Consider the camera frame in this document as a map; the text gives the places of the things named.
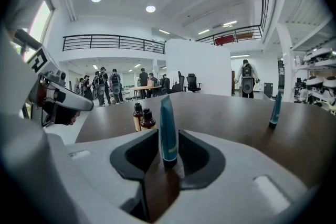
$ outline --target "desk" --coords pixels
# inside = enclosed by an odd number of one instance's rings
[[[160,126],[163,97],[140,100]],[[177,92],[170,94],[176,130],[201,132],[256,148],[291,171],[308,187],[320,182],[336,142],[335,117],[306,104],[283,102],[275,130],[268,128],[274,102],[219,95]],[[134,104],[106,106],[88,115],[76,143],[135,132]],[[157,156],[145,176],[151,220],[157,219],[177,198],[181,160],[164,170]]]
[[[141,87],[130,88],[130,90],[134,91],[134,96],[135,96],[135,98],[137,98],[137,96],[135,95],[136,91],[152,90],[152,89],[158,89],[158,88],[161,88],[161,86],[141,86]]]

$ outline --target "white partition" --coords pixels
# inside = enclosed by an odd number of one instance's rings
[[[201,82],[200,93],[231,96],[230,51],[201,42],[171,39],[166,43],[166,73],[180,71],[186,77],[194,73]]]

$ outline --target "metal railing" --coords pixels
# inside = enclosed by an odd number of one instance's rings
[[[118,35],[73,35],[63,37],[63,51],[76,49],[131,49],[165,54],[164,43]]]
[[[224,31],[212,36],[204,37],[196,41],[221,46],[227,43],[242,40],[261,39],[260,25],[252,25]]]

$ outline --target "teal tube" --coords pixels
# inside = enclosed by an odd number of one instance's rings
[[[270,127],[271,129],[275,129],[275,127],[277,126],[279,114],[280,114],[280,108],[281,108],[281,99],[282,99],[281,93],[280,91],[278,91],[278,95],[275,98],[275,104],[273,107],[272,116],[271,116],[271,119],[269,120],[269,125],[268,125],[268,127]]]
[[[160,138],[163,164],[171,168],[177,163],[177,141],[173,106],[169,95],[161,100]]]

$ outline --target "wooden tabletop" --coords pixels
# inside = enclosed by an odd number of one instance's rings
[[[150,108],[160,126],[163,97],[139,100]],[[176,130],[201,132],[256,148],[291,171],[308,187],[320,182],[333,154],[336,118],[306,104],[283,102],[275,130],[268,128],[274,102],[239,97],[178,92],[170,94]],[[135,102],[106,106],[90,112],[76,143],[135,132]],[[182,162],[165,170],[157,156],[146,173],[145,185],[151,220],[155,221],[179,194]]]
[[[157,89],[157,88],[161,88],[161,86],[141,86],[141,87],[130,88],[130,90],[138,91],[138,90],[150,90],[150,89]]]

